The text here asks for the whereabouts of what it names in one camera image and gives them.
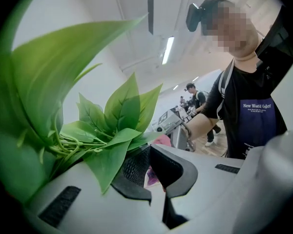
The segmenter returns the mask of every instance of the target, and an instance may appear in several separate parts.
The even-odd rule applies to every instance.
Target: pink object
[[[167,135],[161,135],[161,136],[157,137],[153,141],[153,144],[163,144],[166,146],[171,146],[170,138]]]

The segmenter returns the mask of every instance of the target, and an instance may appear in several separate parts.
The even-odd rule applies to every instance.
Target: artificial plant
[[[94,68],[81,73],[96,54],[142,18],[74,25],[12,51],[16,29],[31,1],[19,2],[0,33],[0,180],[10,195],[26,203],[87,154],[85,160],[105,192],[125,151],[154,137],[142,133],[151,116],[148,107],[156,103],[146,101],[160,88],[139,96],[131,77],[109,99],[104,114],[81,97],[80,121],[65,125],[60,134],[62,103],[74,84]],[[129,88],[130,97],[123,92]],[[122,102],[115,94],[123,96]]]

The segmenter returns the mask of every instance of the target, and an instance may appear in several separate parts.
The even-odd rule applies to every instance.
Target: black pants
[[[213,129],[214,129],[215,132],[217,132],[217,133],[221,131],[221,128],[220,128],[219,126],[217,126],[217,125],[215,125],[215,126],[213,127]],[[214,140],[213,129],[210,130],[210,131],[207,133],[207,141],[208,141],[208,142],[212,142],[212,141]]]

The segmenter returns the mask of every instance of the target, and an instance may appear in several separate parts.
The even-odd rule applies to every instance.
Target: backpack strap
[[[217,117],[218,117],[218,119],[221,119],[220,116],[219,116],[219,112],[223,108],[224,99],[225,99],[225,92],[226,92],[226,88],[227,88],[227,86],[229,84],[229,80],[231,78],[233,68],[234,68],[234,59],[232,59],[231,63],[225,69],[225,71],[221,74],[221,77],[219,79],[218,91],[220,92],[221,97],[223,98],[223,100],[220,103],[219,107],[217,108]]]

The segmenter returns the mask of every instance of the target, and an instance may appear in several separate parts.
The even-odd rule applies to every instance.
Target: floor
[[[217,126],[221,128],[221,132],[219,133],[219,135],[214,136],[214,143],[211,146],[209,147],[205,146],[207,142],[206,135],[199,137],[193,141],[193,143],[196,145],[195,153],[206,154],[211,156],[221,156],[226,152],[228,148],[228,144],[227,144],[226,130],[225,130],[223,121],[222,120],[219,121],[217,123]]]

